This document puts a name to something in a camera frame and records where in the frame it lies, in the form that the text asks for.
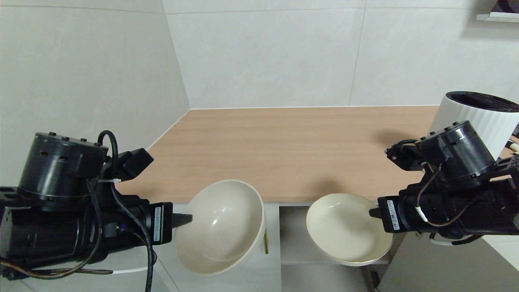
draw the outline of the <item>white tile wall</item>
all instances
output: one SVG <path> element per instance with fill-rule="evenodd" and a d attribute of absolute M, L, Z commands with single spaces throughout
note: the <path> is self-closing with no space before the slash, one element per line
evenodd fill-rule
<path fill-rule="evenodd" d="M 519 103 L 519 76 L 515 82 L 514 88 L 507 97 L 509 100 Z"/>
<path fill-rule="evenodd" d="M 497 0 L 367 0 L 368 8 L 447 8 L 490 11 Z"/>
<path fill-rule="evenodd" d="M 474 16 L 465 9 L 367 9 L 351 105 L 439 104 L 455 90 L 507 97 L 519 76 L 519 26 Z"/>
<path fill-rule="evenodd" d="M 109 9 L 3 6 L 2 185 L 17 185 L 33 135 L 148 147 L 189 108 L 166 17 Z"/>
<path fill-rule="evenodd" d="M 163 0 L 192 108 L 519 101 L 519 27 L 474 21 L 495 2 Z"/>
<path fill-rule="evenodd" d="M 363 14 L 168 15 L 191 107 L 348 105 Z"/>
<path fill-rule="evenodd" d="M 2 0 L 2 6 L 93 8 L 164 13 L 161 0 Z"/>
<path fill-rule="evenodd" d="M 364 8 L 366 0 L 163 0 L 167 14 L 290 9 Z"/>

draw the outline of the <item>white cylindrical container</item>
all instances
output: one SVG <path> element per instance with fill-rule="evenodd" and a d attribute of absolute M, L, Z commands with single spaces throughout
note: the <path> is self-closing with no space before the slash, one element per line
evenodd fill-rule
<path fill-rule="evenodd" d="M 448 92 L 429 131 L 438 131 L 465 120 L 470 121 L 494 159 L 497 159 L 519 123 L 519 105 L 477 92 Z"/>

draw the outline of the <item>ribbed white container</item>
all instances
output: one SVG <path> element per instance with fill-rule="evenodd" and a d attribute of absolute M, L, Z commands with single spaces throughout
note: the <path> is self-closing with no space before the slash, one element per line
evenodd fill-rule
<path fill-rule="evenodd" d="M 443 97 L 429 131 L 438 131 L 451 126 L 453 122 L 468 120 L 494 159 L 497 159 L 512 135 L 515 126 L 519 123 L 519 112 L 513 112 L 515 110 L 503 112 L 477 108 L 449 98 L 453 94 L 461 94 L 461 92 L 449 92 Z M 499 100 L 509 103 L 512 109 L 514 107 L 519 108 L 519 105 L 511 101 Z"/>

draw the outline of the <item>white bowl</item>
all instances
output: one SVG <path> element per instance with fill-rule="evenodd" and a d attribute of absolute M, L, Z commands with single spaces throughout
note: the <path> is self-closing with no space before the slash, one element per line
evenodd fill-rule
<path fill-rule="evenodd" d="M 248 183 L 223 180 L 198 193 L 185 214 L 193 221 L 175 231 L 182 264 L 200 275 L 216 275 L 244 262 L 265 234 L 265 209 Z"/>
<path fill-rule="evenodd" d="M 361 196 L 326 195 L 308 209 L 306 228 L 335 262 L 365 266 L 384 256 L 393 243 L 393 234 L 384 231 L 382 221 L 369 215 L 376 207 Z"/>

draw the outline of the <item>bowl rim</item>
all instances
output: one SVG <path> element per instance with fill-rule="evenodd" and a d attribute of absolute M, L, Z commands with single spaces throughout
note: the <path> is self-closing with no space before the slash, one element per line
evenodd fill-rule
<path fill-rule="evenodd" d="M 254 249 L 254 247 L 258 244 L 258 242 L 261 240 L 261 237 L 263 237 L 264 234 L 265 234 L 265 204 L 264 204 L 264 202 L 263 202 L 263 199 L 261 198 L 261 195 L 260 195 L 260 193 L 258 193 L 258 191 L 256 190 L 256 188 L 254 188 L 254 187 L 253 187 L 252 185 L 250 185 L 249 183 L 246 183 L 246 182 L 241 181 L 241 180 L 238 180 L 238 179 L 224 179 L 224 180 L 221 180 L 221 181 L 217 181 L 217 182 L 215 182 L 215 183 L 212 183 L 211 185 L 208 185 L 208 186 L 205 187 L 203 190 L 201 190 L 200 192 L 198 192 L 198 194 L 196 194 L 196 195 L 191 199 L 191 201 L 189 201 L 189 203 L 186 205 L 185 209 L 187 209 L 187 208 L 192 204 L 193 200 L 194 200 L 194 199 L 195 199 L 199 194 L 201 194 L 202 192 L 204 192 L 206 189 L 208 189 L 208 188 L 210 188 L 210 187 L 212 187 L 212 186 L 214 186 L 214 185 L 216 185 L 216 184 L 223 183 L 223 182 L 230 182 L 230 181 L 232 181 L 232 182 L 239 182 L 239 183 L 242 183 L 242 184 L 247 185 L 249 188 L 251 188 L 251 189 L 254 191 L 254 193 L 256 194 L 256 196 L 259 198 L 259 202 L 260 202 L 260 204 L 261 204 L 261 213 L 262 213 L 261 223 L 260 223 L 260 225 L 259 225 L 259 230 L 258 230 L 258 232 L 257 232 L 257 234 L 256 234 L 256 238 L 255 238 L 254 241 L 252 242 L 251 246 L 247 249 L 247 251 L 246 251 L 246 252 L 245 252 L 245 253 L 244 253 L 244 254 L 243 254 L 243 255 L 242 255 L 238 260 L 236 260 L 232 265 L 226 267 L 226 268 L 223 269 L 223 270 L 216 271 L 216 272 L 212 272 L 212 273 L 200 273 L 200 272 L 196 272 L 196 271 L 193 271 L 193 270 L 187 268 L 187 267 L 185 266 L 185 264 L 182 262 L 182 260 L 180 259 L 180 257 L 178 257 L 180 263 L 182 263 L 182 265 L 183 265 L 186 269 L 190 270 L 191 272 L 193 272 L 193 273 L 195 273 L 195 274 L 197 274 L 197 275 L 200 275 L 200 276 L 214 276 L 214 275 L 222 274 L 222 273 L 225 273 L 225 272 L 231 270 L 232 268 L 234 268 L 235 266 L 237 266 L 237 265 L 239 265 L 241 262 L 243 262 L 243 261 L 244 261 L 244 260 L 249 256 L 249 254 L 252 253 L 252 250 Z M 178 256 L 179 251 L 178 251 L 178 249 L 177 249 L 177 241 L 176 241 L 176 239 L 177 239 L 177 237 L 176 237 L 176 232 L 177 232 L 177 230 L 178 230 L 178 228 L 175 228 L 175 236 L 174 236 L 174 238 L 173 238 L 173 241 L 174 241 L 173 245 L 175 246 L 175 252 L 177 253 L 177 256 Z"/>
<path fill-rule="evenodd" d="M 321 250 L 324 254 L 328 255 L 329 257 L 333 258 L 334 260 L 338 261 L 338 262 L 341 262 L 341 263 L 344 263 L 345 265 L 348 265 L 348 264 L 354 264 L 356 266 L 365 266 L 365 265 L 368 265 L 370 263 L 373 263 L 377 260 L 379 260 L 380 258 L 382 258 L 383 256 L 385 256 L 389 250 L 391 249 L 391 247 L 393 246 L 393 242 L 394 242 L 394 233 L 391 233 L 391 244 L 389 245 L 389 247 L 386 249 L 385 252 L 382 253 L 382 255 L 380 256 L 377 256 L 375 257 L 374 259 L 370 259 L 370 260 L 366 260 L 366 261 L 347 261 L 347 260 L 343 260 L 343 259 L 339 259 L 327 252 L 325 252 L 317 243 L 316 241 L 313 239 L 312 237 L 312 234 L 310 233 L 310 231 L 308 230 L 308 214 L 310 213 L 310 210 L 312 209 L 312 207 L 314 207 L 315 203 L 317 203 L 318 201 L 322 200 L 323 198 L 325 197 L 328 197 L 328 196 L 332 196 L 332 195 L 347 195 L 347 196 L 356 196 L 356 197 L 359 197 L 361 198 L 362 200 L 365 200 L 367 202 L 370 202 L 372 203 L 373 205 L 375 205 L 376 207 L 378 207 L 374 202 L 362 197 L 362 196 L 358 196 L 358 195 L 354 195 L 354 194 L 348 194 L 348 193 L 333 193 L 333 194 L 328 194 L 328 195 L 324 195 L 322 197 L 320 197 L 319 199 L 317 199 L 315 202 L 312 203 L 312 205 L 310 206 L 310 208 L 308 208 L 308 211 L 306 212 L 306 220 L 305 220 L 305 225 L 306 225 L 306 231 L 308 232 L 308 235 L 310 235 L 310 238 L 312 239 L 313 243 L 315 244 L 315 246 L 317 246 L 319 248 L 319 250 Z"/>

